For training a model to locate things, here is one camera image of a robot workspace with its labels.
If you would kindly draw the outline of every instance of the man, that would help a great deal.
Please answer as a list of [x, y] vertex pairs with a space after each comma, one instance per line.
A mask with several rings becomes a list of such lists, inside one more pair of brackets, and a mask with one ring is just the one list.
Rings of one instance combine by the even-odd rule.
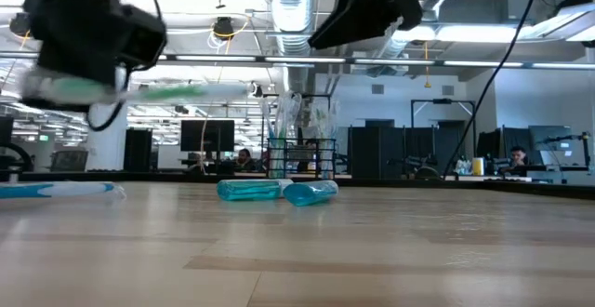
[[512, 167], [524, 167], [527, 165], [527, 152], [521, 146], [514, 146], [510, 149], [510, 158], [512, 158]]
[[510, 167], [502, 167], [500, 168], [500, 173], [513, 173], [515, 167], [524, 167], [529, 162], [527, 159], [527, 152], [521, 146], [514, 146], [510, 149]]
[[236, 171], [253, 171], [254, 161], [248, 149], [242, 149], [238, 153], [238, 159], [235, 161]]

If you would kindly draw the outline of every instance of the metal rack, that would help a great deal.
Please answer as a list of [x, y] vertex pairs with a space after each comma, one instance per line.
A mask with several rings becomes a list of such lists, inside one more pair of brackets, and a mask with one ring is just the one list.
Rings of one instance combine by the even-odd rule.
[[[332, 176], [335, 176], [336, 173], [336, 166], [335, 166], [335, 156], [337, 153], [337, 140], [335, 139], [311, 139], [315, 140], [315, 147], [310, 148], [307, 145], [298, 145], [294, 143], [298, 143], [297, 138], [269, 138], [269, 143], [267, 146], [267, 150], [269, 153], [269, 168], [267, 168], [267, 177], [271, 175], [271, 171], [283, 171], [284, 175], [287, 172], [293, 171], [293, 168], [288, 167], [289, 163], [292, 162], [307, 162], [307, 163], [314, 163], [314, 175], [315, 178], [320, 178], [323, 172], [331, 172]], [[272, 143], [282, 143], [282, 147], [277, 147], [271, 145]], [[282, 152], [280, 154], [280, 158], [272, 158], [273, 153]], [[331, 152], [330, 158], [322, 158], [323, 152]], [[283, 161], [282, 168], [271, 168], [273, 161]], [[330, 169], [322, 169], [322, 162], [331, 162]]]

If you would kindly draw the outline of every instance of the ventilation duct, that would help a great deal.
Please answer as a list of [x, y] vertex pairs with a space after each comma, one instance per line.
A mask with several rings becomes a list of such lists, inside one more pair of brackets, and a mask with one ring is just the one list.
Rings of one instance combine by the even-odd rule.
[[[271, 0], [271, 16], [275, 31], [281, 33], [307, 33], [311, 28], [313, 0]], [[283, 56], [308, 56], [308, 35], [278, 36], [277, 47]], [[284, 89], [304, 92], [308, 68], [285, 67]]]
[[[436, 21], [438, 20], [438, 15], [440, 11], [440, 6], [444, 3], [445, 0], [424, 0], [421, 8], [424, 11], [424, 21]], [[386, 44], [374, 55], [375, 58], [385, 58], [385, 59], [395, 59], [399, 57], [403, 50], [407, 47], [407, 44], [411, 41], [403, 40], [399, 38], [395, 38], [395, 30], [396, 28], [392, 28], [390, 31], [390, 37]], [[404, 67], [390, 67], [382, 65], [382, 66], [375, 66], [371, 67], [366, 71], [367, 75], [372, 77], [377, 77], [379, 75], [386, 75], [386, 74], [397, 74], [397, 73], [406, 73], [407, 69]]]

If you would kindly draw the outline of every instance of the ceiling light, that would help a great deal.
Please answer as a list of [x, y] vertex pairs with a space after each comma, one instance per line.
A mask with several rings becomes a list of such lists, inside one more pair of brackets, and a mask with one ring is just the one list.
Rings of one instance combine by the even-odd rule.
[[86, 127], [77, 127], [77, 126], [71, 126], [71, 125], [66, 125], [66, 127], [68, 127], [69, 129], [74, 129], [74, 130], [78, 130], [78, 131], [87, 131], [88, 130]]
[[20, 99], [20, 94], [15, 93], [15, 92], [10, 92], [7, 90], [2, 90], [2, 92], [0, 92], [2, 94], [3, 97], [11, 97], [11, 98], [17, 98]]
[[440, 28], [436, 39], [446, 42], [508, 43], [515, 31], [507, 26], [448, 25]]
[[38, 131], [15, 130], [12, 132], [12, 135], [37, 135], [37, 134], [39, 134]]
[[335, 57], [265, 57], [265, 61], [272, 62], [306, 62], [306, 63], [344, 63], [345, 59]]
[[566, 39], [569, 42], [590, 42], [595, 41], [595, 25], [576, 35]]
[[175, 56], [177, 60], [193, 60], [193, 61], [256, 61], [256, 57], [247, 56], [226, 56], [226, 55], [213, 55], [213, 56]]
[[544, 70], [595, 70], [595, 64], [533, 63], [533, 68]]
[[417, 26], [410, 31], [396, 31], [392, 35], [392, 39], [397, 41], [431, 41], [435, 38], [434, 29], [428, 26]]
[[431, 66], [435, 63], [434, 60], [408, 60], [408, 59], [397, 59], [397, 60], [377, 60], [377, 59], [356, 59], [356, 64], [364, 65], [420, 65], [420, 66]]
[[20, 102], [13, 102], [11, 103], [12, 106], [16, 107], [17, 110], [24, 112], [24, 113], [36, 113], [36, 114], [43, 114], [44, 111], [37, 109], [37, 108], [31, 108], [29, 106], [26, 106]]
[[[446, 60], [444, 65], [446, 66], [469, 66], [469, 67], [496, 67], [500, 64], [499, 61], [468, 61], [468, 60]], [[506, 68], [522, 67], [521, 62], [506, 62], [504, 66]]]

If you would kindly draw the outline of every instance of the black cable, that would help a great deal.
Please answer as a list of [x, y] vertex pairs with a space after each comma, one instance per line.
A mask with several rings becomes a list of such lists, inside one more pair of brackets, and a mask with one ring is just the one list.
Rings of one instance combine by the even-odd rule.
[[563, 182], [565, 180], [564, 171], [562, 171], [562, 164], [560, 164], [560, 159], [558, 159], [558, 156], [556, 155], [555, 148], [552, 148], [551, 145], [549, 145], [548, 143], [546, 143], [546, 145], [548, 145], [549, 154], [554, 157], [554, 159], [556, 160], [556, 163], [558, 164], [558, 168], [560, 169], [560, 177], [562, 178], [562, 183], [564, 183]]
[[[159, 1], [153, 0], [153, 2], [155, 3], [155, 9], [157, 11], [157, 18], [159, 19], [159, 21], [161, 21], [164, 24], [163, 15], [161, 13], [161, 7], [159, 6]], [[146, 71], [146, 70], [151, 69], [151, 67], [153, 67], [154, 65], [155, 65], [155, 63], [141, 67], [141, 68], [137, 68], [137, 69], [132, 69], [130, 66], [127, 65], [126, 66], [126, 78], [124, 80], [124, 85], [122, 86], [121, 92], [126, 92], [128, 90], [128, 84], [130, 82], [130, 75], [133, 72]], [[91, 123], [91, 120], [89, 118], [89, 113], [86, 114], [85, 120], [91, 130], [93, 130], [95, 132], [103, 131], [112, 125], [113, 121], [115, 120], [116, 117], [118, 117], [118, 114], [122, 110], [122, 107], [124, 107], [124, 102], [119, 100], [118, 103], [116, 104], [116, 106], [113, 108], [113, 111], [112, 111], [112, 114], [110, 115], [110, 117], [101, 126], [98, 126], [98, 127], [93, 126], [93, 124]]]
[[461, 146], [463, 145], [463, 142], [465, 141], [467, 134], [469, 134], [469, 129], [471, 128], [471, 125], [473, 124], [473, 122], [475, 122], [475, 118], [477, 117], [477, 112], [479, 112], [480, 107], [482, 106], [483, 98], [485, 98], [485, 94], [487, 93], [487, 90], [490, 88], [490, 86], [494, 82], [494, 79], [496, 79], [497, 74], [502, 69], [502, 66], [504, 66], [504, 63], [509, 59], [510, 53], [512, 53], [512, 49], [517, 44], [517, 39], [519, 38], [519, 34], [521, 33], [521, 29], [524, 25], [524, 22], [527, 20], [527, 17], [529, 16], [529, 11], [531, 10], [531, 6], [533, 5], [534, 1], [535, 0], [529, 0], [529, 3], [527, 4], [527, 8], [524, 10], [524, 13], [522, 13], [521, 21], [519, 22], [519, 25], [517, 26], [517, 30], [514, 34], [514, 37], [512, 37], [512, 41], [510, 41], [509, 49], [507, 50], [506, 54], [504, 55], [504, 57], [502, 58], [502, 60], [500, 61], [500, 63], [498, 64], [498, 66], [496, 67], [494, 72], [492, 73], [492, 75], [490, 76], [490, 79], [485, 84], [485, 87], [483, 88], [482, 95], [480, 96], [480, 99], [477, 101], [477, 106], [475, 107], [475, 112], [471, 115], [471, 119], [468, 121], [467, 125], [465, 126], [465, 131], [463, 132], [463, 136], [461, 136], [461, 139], [458, 141], [458, 144], [456, 145], [456, 148], [453, 151], [453, 154], [451, 155], [450, 159], [448, 160], [448, 164], [446, 164], [446, 167], [444, 168], [443, 177], [445, 179], [446, 179], [446, 175], [448, 174], [448, 170], [450, 169], [450, 166], [455, 161], [456, 154], [458, 153]]
[[[131, 74], [132, 74], [132, 70], [129, 67], [126, 67], [126, 78], [124, 79], [124, 86], [122, 87], [122, 91], [128, 90], [128, 83], [130, 82]], [[93, 126], [93, 124], [91, 123], [91, 119], [89, 117], [89, 114], [91, 113], [91, 111], [87, 112], [85, 115], [85, 120], [86, 120], [86, 123], [89, 125], [89, 129], [91, 129], [95, 132], [99, 132], [99, 131], [103, 131], [103, 130], [107, 129], [109, 126], [112, 125], [113, 121], [115, 120], [115, 118], [118, 116], [118, 114], [122, 110], [122, 107], [124, 107], [124, 102], [120, 100], [120, 101], [118, 101], [118, 104], [116, 104], [115, 107], [113, 108], [112, 115], [110, 115], [110, 117], [107, 119], [107, 121], [105, 121], [101, 126], [98, 126], [98, 127]]]
[[[164, 24], [164, 17], [161, 12], [161, 6], [159, 6], [159, 1], [158, 0], [152, 0], [152, 1], [155, 4], [155, 11], [157, 11], [157, 19], [159, 19], [159, 21], [161, 21], [161, 23]], [[136, 68], [136, 69], [134, 69], [134, 71], [135, 72], [147, 71], [147, 70], [151, 69], [153, 66], [155, 66], [156, 63], [157, 63], [157, 59], [155, 59], [154, 63], [143, 66], [143, 67]]]

